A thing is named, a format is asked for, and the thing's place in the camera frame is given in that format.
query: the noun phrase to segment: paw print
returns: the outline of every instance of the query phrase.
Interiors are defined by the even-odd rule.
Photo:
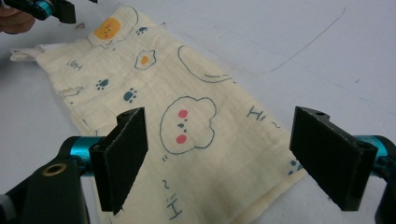
[[[294,172],[297,172],[297,171],[303,169],[303,166],[297,161],[291,161],[290,166],[291,167],[290,167],[290,171],[289,171],[288,175],[292,175],[292,174],[294,174]]]
[[[129,89],[125,92],[123,99],[126,102],[132,103],[133,99],[136,98],[137,91],[134,88]]]
[[[137,35],[142,35],[142,34],[145,33],[147,30],[148,30],[147,27],[140,27],[140,28],[136,31],[136,33],[137,33]]]
[[[108,85],[108,79],[99,80],[98,84],[96,84],[96,89],[98,91],[102,91]]]

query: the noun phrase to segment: white surface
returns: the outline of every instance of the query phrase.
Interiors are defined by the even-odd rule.
[[[82,29],[51,18],[27,34],[0,34],[0,193],[51,160],[67,137],[78,135],[47,75],[35,63],[7,59],[11,48],[83,37],[119,5],[72,2]],[[351,134],[379,134],[396,143],[394,1],[121,2],[217,63],[287,129],[294,107],[301,105],[331,115]],[[83,182],[96,218],[91,182]],[[375,223],[384,187],[383,180],[371,177],[360,211],[343,213],[307,176],[255,223]]]

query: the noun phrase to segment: muslin towel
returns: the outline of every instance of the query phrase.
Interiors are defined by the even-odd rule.
[[[263,106],[132,7],[37,62],[83,135],[146,108],[148,155],[112,223],[246,223],[304,175]]]

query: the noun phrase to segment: bear face print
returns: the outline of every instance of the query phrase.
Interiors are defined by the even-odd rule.
[[[160,124],[163,147],[171,154],[183,154],[195,148],[208,148],[215,131],[212,119],[216,106],[209,98],[196,100],[185,96],[166,109]]]

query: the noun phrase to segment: red cheek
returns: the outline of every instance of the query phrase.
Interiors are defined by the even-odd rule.
[[[188,114],[189,114],[189,111],[187,111],[187,110],[178,111],[178,117],[181,118],[181,119],[186,118]]]
[[[178,136],[178,138],[176,139],[176,142],[179,144],[183,144],[187,141],[187,136],[184,134],[181,134]]]

